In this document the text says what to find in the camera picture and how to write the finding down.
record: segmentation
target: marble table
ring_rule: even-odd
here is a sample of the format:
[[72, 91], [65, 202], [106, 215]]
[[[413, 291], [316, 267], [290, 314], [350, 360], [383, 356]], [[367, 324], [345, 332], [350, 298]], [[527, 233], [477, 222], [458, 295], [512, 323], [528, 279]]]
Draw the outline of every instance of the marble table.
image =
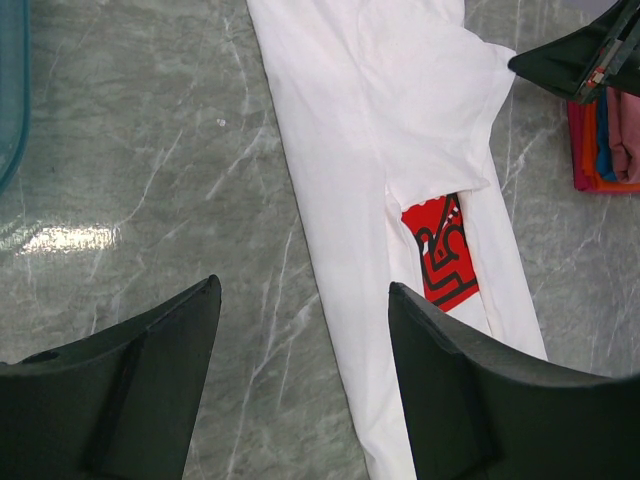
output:
[[[467, 7], [518, 51], [589, 20], [559, 0]], [[33, 0], [32, 35], [31, 138], [0, 198], [0, 360], [216, 273], [185, 479], [366, 479], [244, 1]], [[572, 189], [564, 105], [524, 81], [492, 147], [551, 360], [637, 370], [639, 200]]]

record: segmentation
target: gray tabletop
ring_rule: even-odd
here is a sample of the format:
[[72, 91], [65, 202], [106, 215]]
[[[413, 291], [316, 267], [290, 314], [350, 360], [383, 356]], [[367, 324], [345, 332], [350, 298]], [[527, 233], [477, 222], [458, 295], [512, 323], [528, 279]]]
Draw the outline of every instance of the gray tabletop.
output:
[[[216, 273], [185, 478], [367, 478], [244, 1], [32, 3], [32, 132], [0, 198], [0, 360]], [[471, 30], [518, 51], [589, 20], [560, 0], [467, 7]], [[492, 147], [551, 359], [631, 373], [638, 200], [572, 189], [564, 104], [524, 81]]]

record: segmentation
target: teal container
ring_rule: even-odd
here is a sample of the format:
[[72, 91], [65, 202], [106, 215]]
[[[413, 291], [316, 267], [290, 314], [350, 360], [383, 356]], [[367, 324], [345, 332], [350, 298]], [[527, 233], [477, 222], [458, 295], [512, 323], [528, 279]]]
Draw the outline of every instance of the teal container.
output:
[[18, 170], [29, 135], [29, 2], [0, 0], [0, 194]]

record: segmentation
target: white fabric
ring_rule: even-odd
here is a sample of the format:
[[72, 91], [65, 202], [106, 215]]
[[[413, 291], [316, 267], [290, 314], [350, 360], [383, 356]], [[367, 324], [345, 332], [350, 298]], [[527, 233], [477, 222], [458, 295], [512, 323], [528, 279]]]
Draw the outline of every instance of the white fabric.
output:
[[512, 52], [462, 0], [248, 3], [370, 476], [414, 479], [387, 321], [391, 281], [423, 291], [402, 211], [461, 192], [481, 298], [452, 313], [545, 356], [489, 152]]

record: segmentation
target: blue folded cloth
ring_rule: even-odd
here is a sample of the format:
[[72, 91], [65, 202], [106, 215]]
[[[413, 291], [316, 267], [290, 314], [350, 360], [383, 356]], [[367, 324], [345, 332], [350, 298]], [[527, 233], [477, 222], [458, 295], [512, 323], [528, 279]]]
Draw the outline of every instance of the blue folded cloth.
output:
[[609, 147], [609, 108], [607, 105], [607, 91], [598, 100], [598, 157], [596, 170], [604, 180], [617, 182], [613, 171], [611, 148]]

